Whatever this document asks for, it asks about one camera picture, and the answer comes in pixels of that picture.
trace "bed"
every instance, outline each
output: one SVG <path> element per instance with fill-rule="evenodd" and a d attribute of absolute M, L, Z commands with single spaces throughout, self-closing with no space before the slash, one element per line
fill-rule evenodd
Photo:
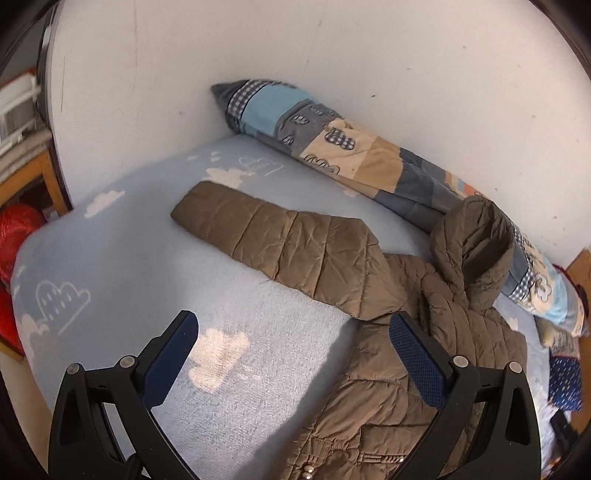
<path fill-rule="evenodd" d="M 49 407 L 69 364 L 114 365 L 138 354 L 180 310 L 191 310 L 199 340 L 154 415 L 199 477 L 255 479 L 332 386 L 357 325 L 175 224 L 172 208 L 205 179 L 290 209 L 361 218 L 386 252 L 429 259 L 428 236 L 377 202 L 238 135 L 114 182 L 24 244 L 12 279 L 14 310 Z M 527 377 L 547 464 L 555 412 L 547 404 L 548 352 L 533 317 L 502 296 L 496 306 L 527 338 Z M 130 455 L 116 411 L 109 415 Z"/>

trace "white cloud print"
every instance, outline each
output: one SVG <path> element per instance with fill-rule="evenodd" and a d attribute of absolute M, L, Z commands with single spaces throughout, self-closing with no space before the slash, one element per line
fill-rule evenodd
<path fill-rule="evenodd" d="M 97 213 L 100 213 L 107 207 L 113 205 L 115 201 L 120 199 L 123 195 L 125 195 L 125 191 L 116 192 L 114 190 L 111 190 L 108 193 L 101 193 L 97 195 L 92 203 L 86 207 L 86 213 L 84 216 L 86 218 L 94 217 Z"/>
<path fill-rule="evenodd" d="M 59 328 L 58 335 L 61 335 L 90 303 L 90 292 L 84 289 L 77 290 L 69 282 L 61 284 L 58 288 L 49 280 L 43 280 L 37 285 L 35 296 L 45 320 Z"/>

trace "red object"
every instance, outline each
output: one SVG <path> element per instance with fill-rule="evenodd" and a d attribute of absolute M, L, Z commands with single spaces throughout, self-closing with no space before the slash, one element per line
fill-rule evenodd
<path fill-rule="evenodd" d="M 18 249 L 29 235 L 45 225 L 45 217 L 33 207 L 17 203 L 0 214 L 0 278 L 10 282 Z"/>
<path fill-rule="evenodd" d="M 12 311 L 12 298 L 3 288 L 0 289 L 0 338 L 13 350 L 21 355 L 25 354 L 18 338 L 17 323 Z"/>

